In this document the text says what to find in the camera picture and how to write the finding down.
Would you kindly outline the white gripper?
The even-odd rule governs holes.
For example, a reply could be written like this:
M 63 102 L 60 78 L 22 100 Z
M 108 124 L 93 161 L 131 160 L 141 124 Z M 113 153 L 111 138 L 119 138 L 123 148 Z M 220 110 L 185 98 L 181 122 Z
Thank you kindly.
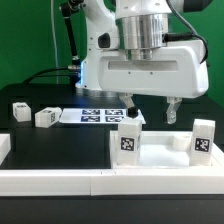
M 201 41 L 169 42 L 153 50 L 151 60 L 127 60 L 121 51 L 103 52 L 98 62 L 98 81 L 104 91 L 119 92 L 130 118 L 138 116 L 132 94 L 165 96 L 167 123 L 174 124 L 181 98 L 196 98 L 209 87 Z

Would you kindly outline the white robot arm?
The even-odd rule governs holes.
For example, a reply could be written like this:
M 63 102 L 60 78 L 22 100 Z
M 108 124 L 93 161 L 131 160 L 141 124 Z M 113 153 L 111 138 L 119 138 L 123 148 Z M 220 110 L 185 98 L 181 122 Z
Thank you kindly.
M 78 73 L 75 87 L 91 96 L 118 95 L 137 116 L 134 94 L 163 96 L 166 121 L 176 122 L 184 98 L 208 90 L 207 43 L 183 12 L 213 0 L 67 0 L 60 6 Z

